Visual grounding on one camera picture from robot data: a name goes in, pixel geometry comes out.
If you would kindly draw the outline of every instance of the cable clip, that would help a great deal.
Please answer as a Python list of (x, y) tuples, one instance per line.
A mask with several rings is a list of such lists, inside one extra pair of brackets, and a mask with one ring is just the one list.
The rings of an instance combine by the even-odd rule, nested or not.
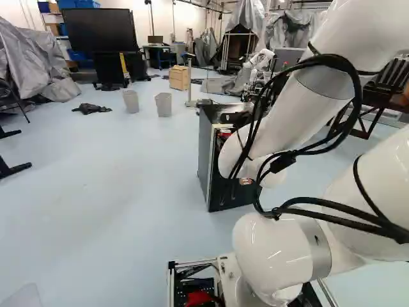
[(282, 155), (270, 163), (270, 172), (277, 174), (288, 166), (293, 165), (297, 161), (295, 159), (296, 156), (297, 152), (294, 150), (282, 153)]
[(280, 220), (280, 217), (281, 217), (281, 213), (278, 212), (278, 209), (279, 209), (279, 208), (280, 208), (280, 207), (276, 207), (276, 208), (271, 209), (271, 216), (272, 216), (276, 221), (279, 221), (279, 220)]

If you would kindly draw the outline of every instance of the cable bundle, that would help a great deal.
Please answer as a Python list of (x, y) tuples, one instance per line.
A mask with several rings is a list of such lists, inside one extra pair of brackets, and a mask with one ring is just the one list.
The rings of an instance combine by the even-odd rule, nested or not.
[[(296, 70), (300, 70), (300, 69), (307, 68), (307, 67), (314, 67), (314, 66), (320, 66), (320, 65), (325, 65), (327, 67), (340, 70), (342, 72), (347, 73), (351, 77), (354, 92), (355, 92), (355, 97), (352, 100), (353, 109), (352, 109), (351, 114), (349, 115), (348, 119), (342, 124), (342, 126), (339, 129), (334, 131), (331, 135), (327, 136), (325, 139), (322, 139), (321, 141), (315, 142), (311, 145), (305, 146), (299, 150), (288, 150), (288, 151), (273, 153), (269, 158), (267, 158), (262, 163), (258, 171), (257, 178), (256, 178), (257, 186), (260, 185), (260, 183), (269, 173), (278, 173), (282, 171), (283, 169), (287, 168), (288, 166), (294, 164), (296, 162), (297, 156), (324, 154), (326, 152), (329, 152), (330, 150), (335, 149), (346, 139), (346, 137), (351, 132), (354, 124), (358, 120), (361, 106), (362, 106), (363, 96), (362, 96), (362, 87), (361, 87), (361, 83), (359, 79), (359, 73), (355, 69), (355, 67), (346, 58), (342, 56), (338, 56), (336, 54), (317, 54), (311, 58), (308, 58), (308, 59), (305, 59), (299, 62), (295, 66), (290, 67), (282, 71), (280, 74), (276, 75), (275, 77), (271, 78), (271, 80), (269, 80), (266, 83), (266, 85), (263, 87), (263, 89), (260, 91), (257, 97), (256, 103), (254, 105), (252, 116), (249, 118), (249, 121), (250, 121), (249, 135), (244, 145), (242, 144), (240, 136), (238, 135), (238, 132), (237, 132), (239, 142), (242, 144), (242, 153), (240, 154), (236, 164), (233, 166), (233, 169), (231, 170), (228, 179), (234, 179), (237, 177), (237, 174), (242, 168), (246, 159), (252, 160), (249, 157), (249, 153), (254, 143), (254, 140), (256, 138), (256, 134), (259, 129), (261, 120), (263, 119), (263, 115), (265, 111), (267, 110), (267, 108), (269, 107), (269, 105), (270, 104), (273, 105), (275, 102), (275, 97), (272, 99), (273, 93), (276, 92), (274, 81), (278, 80), (279, 78), (283, 78), (287, 76), (287, 74), (290, 72), (294, 72)], [(325, 148), (317, 148), (330, 141), (333, 141), (333, 142), (330, 145), (326, 146)], [(286, 201), (280, 207), (273, 208), (270, 212), (266, 212), (263, 210), (259, 202), (259, 196), (257, 194), (258, 189), (255, 189), (255, 192), (254, 192), (254, 203), (253, 203), (254, 208), (261, 215), (265, 216), (266, 218), (270, 218), (270, 219), (274, 218), (276, 220), (279, 220), (281, 214), (283, 213), (296, 214), (300, 216), (321, 219), (329, 223), (339, 224), (339, 225), (342, 225), (348, 228), (353, 228), (353, 229), (360, 230), (363, 232), (372, 233), (372, 234), (379, 235), (382, 237), (387, 237), (387, 238), (395, 240), (398, 244), (409, 243), (409, 231), (389, 221), (389, 219), (387, 219), (387, 217), (380, 211), (380, 209), (374, 204), (374, 202), (370, 199), (370, 197), (366, 193), (364, 186), (362, 185), (362, 182), (359, 179), (359, 175), (357, 171), (358, 160), (359, 158), (355, 161), (354, 167), (353, 167), (353, 174), (355, 177), (355, 181), (357, 183), (358, 189), (361, 192), (362, 196), (367, 201), (368, 205), (372, 208), (372, 210), (375, 212), (376, 215), (369, 214), (359, 209), (356, 209), (356, 208), (353, 208), (347, 205), (343, 205), (341, 203), (336, 203), (334, 201), (328, 201), (328, 200), (322, 200), (319, 198), (310, 198), (310, 197), (293, 198), (291, 200)], [(265, 166), (268, 163), (270, 163), (269, 169), (263, 172)], [(299, 203), (309, 203), (313, 205), (319, 205), (322, 207), (327, 207), (327, 208), (331, 208), (334, 210), (338, 210), (340, 212), (347, 213), (351, 216), (358, 217), (359, 219), (363, 221), (367, 221), (369, 222), (369, 224), (361, 223), (361, 222), (357, 222), (357, 221), (353, 221), (349, 219), (344, 219), (344, 218), (337, 217), (337, 216), (331, 216), (331, 215), (323, 214), (320, 212), (313, 212), (313, 211), (308, 211), (308, 210), (299, 209), (299, 208), (290, 208), (292, 205), (299, 204)]]

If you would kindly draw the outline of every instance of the black cloth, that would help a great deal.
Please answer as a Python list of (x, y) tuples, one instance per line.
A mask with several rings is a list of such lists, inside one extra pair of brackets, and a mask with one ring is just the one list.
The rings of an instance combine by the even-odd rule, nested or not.
[(99, 112), (111, 112), (112, 109), (109, 109), (108, 107), (100, 107), (96, 106), (94, 104), (80, 104), (79, 107), (72, 109), (73, 112), (80, 111), (83, 115), (88, 115), (91, 113)]

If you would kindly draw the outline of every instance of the monitor stand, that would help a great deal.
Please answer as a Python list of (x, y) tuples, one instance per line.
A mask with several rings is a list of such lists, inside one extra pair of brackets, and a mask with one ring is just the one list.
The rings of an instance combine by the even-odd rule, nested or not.
[(120, 89), (120, 86), (128, 87), (129, 79), (124, 76), (118, 52), (96, 52), (93, 59), (98, 77), (98, 81), (93, 83), (96, 90), (115, 91)]

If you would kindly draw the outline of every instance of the blue storage bin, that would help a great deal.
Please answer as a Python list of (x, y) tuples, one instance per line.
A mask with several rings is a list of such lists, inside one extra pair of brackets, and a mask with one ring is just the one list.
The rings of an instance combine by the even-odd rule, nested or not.
[(65, 24), (59, 24), (59, 32), (62, 36), (68, 36), (68, 31), (66, 30)]
[(77, 8), (99, 8), (101, 4), (94, 0), (75, 0)]
[(58, 7), (60, 10), (63, 8), (76, 8), (75, 0), (59, 0)]
[(86, 61), (88, 58), (82, 51), (74, 51), (72, 49), (66, 50), (70, 55), (72, 61)]
[(37, 2), (40, 13), (50, 13), (49, 2)]

